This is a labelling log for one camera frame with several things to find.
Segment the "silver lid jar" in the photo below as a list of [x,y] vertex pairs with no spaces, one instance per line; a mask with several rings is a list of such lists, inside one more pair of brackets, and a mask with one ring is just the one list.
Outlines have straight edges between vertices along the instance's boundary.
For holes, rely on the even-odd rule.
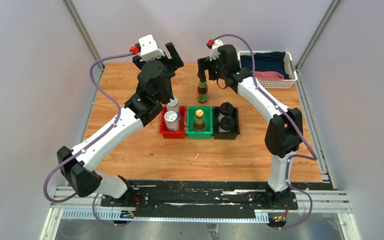
[[179,101],[177,97],[173,97],[173,99],[170,100],[170,102],[166,105],[167,111],[176,112],[177,116],[180,117],[180,106]]
[[178,115],[177,112],[173,110],[172,111],[168,110],[164,114],[164,121],[168,131],[172,131],[172,132],[179,131],[180,130],[179,120],[180,120],[180,116]]

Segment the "sauce bottle yellow cap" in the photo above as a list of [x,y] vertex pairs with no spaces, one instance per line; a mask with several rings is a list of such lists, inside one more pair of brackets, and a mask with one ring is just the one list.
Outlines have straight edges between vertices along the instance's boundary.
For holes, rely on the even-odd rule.
[[197,132],[204,131],[205,126],[204,111],[202,109],[197,109],[195,111],[194,130]]
[[205,103],[207,101],[207,98],[208,98],[208,86],[207,86],[207,82],[199,82],[198,83],[198,87],[197,87],[197,101],[199,103]]

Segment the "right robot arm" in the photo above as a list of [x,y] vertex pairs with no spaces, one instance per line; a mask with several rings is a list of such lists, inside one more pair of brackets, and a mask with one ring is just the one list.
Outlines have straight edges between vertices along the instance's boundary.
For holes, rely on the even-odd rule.
[[241,67],[233,45],[210,40],[207,47],[210,55],[198,59],[199,80],[204,83],[222,79],[228,88],[250,102],[268,124],[265,145],[272,157],[271,171],[264,195],[253,201],[277,209],[290,196],[291,163],[302,142],[302,112],[279,102],[255,79],[253,71]]

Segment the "black cap shaker bottle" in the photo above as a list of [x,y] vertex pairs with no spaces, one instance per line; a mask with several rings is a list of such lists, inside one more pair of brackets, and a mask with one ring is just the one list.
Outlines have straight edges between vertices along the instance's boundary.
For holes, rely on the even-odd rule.
[[224,102],[219,107],[218,120],[220,121],[223,117],[230,117],[234,112],[234,107],[229,102]]

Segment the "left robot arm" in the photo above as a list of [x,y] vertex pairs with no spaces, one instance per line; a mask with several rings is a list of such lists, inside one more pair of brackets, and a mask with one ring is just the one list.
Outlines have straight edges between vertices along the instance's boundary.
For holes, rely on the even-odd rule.
[[157,56],[150,57],[151,51],[158,48],[146,47],[143,43],[133,45],[128,54],[119,56],[132,56],[133,63],[140,69],[136,92],[124,107],[96,85],[104,96],[115,103],[117,114],[87,140],[72,148],[62,146],[57,151],[59,164],[51,173],[61,172],[75,191],[72,197],[103,194],[113,197],[122,207],[132,203],[133,193],[128,190],[126,180],[100,173],[96,168],[116,146],[147,126],[162,112],[164,105],[174,99],[171,79],[184,62],[172,42],[165,47],[169,56],[161,50]]

